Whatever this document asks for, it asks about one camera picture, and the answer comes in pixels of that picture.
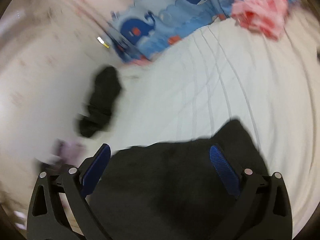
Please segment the metal screw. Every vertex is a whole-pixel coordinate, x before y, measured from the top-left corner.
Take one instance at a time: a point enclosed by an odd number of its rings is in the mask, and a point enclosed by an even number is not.
[[[244,173],[247,175],[251,175],[253,173],[253,171],[251,169],[245,169]]]
[[[69,169],[70,174],[75,174],[76,172],[77,172],[77,168],[75,168],[75,167]]]
[[[45,171],[43,171],[43,172],[41,172],[41,173],[39,174],[39,177],[40,177],[41,179],[43,179],[45,176],[47,176],[47,173],[46,173]]]
[[[279,172],[276,172],[276,173],[275,173],[275,177],[276,177],[277,179],[281,179],[281,178],[282,178],[282,175],[281,175]]]

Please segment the blue gripper pad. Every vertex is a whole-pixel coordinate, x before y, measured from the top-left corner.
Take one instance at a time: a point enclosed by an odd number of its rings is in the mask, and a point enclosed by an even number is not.
[[[93,193],[96,185],[99,182],[106,166],[111,158],[111,149],[108,144],[94,156],[94,160],[82,177],[81,195],[86,197]]]
[[[210,160],[229,195],[238,198],[240,179],[217,146],[210,148]]]

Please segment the black cloth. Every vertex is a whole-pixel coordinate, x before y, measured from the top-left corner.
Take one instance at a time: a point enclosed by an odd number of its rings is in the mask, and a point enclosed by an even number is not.
[[[113,102],[120,91],[117,70],[112,66],[104,66],[94,80],[94,91],[87,105],[89,116],[81,116],[78,120],[79,133],[82,136],[89,138],[108,125]]]
[[[90,206],[113,240],[205,240],[235,204],[209,158],[219,144],[243,168],[267,175],[239,121],[212,138],[132,147],[114,155]]]

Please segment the red striped cloth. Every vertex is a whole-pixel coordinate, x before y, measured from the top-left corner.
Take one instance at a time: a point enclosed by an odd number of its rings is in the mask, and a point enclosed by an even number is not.
[[[284,32],[288,0],[235,0],[232,18],[240,26],[277,40]]]

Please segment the white bed sheet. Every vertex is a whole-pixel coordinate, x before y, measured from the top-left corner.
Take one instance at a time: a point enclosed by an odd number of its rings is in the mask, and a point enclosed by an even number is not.
[[[111,132],[97,136],[89,150],[103,142],[115,152],[210,137],[238,118],[270,174],[284,177],[295,236],[320,201],[320,29],[301,9],[285,29],[278,42],[233,19],[198,29],[154,62],[134,89],[125,89]]]

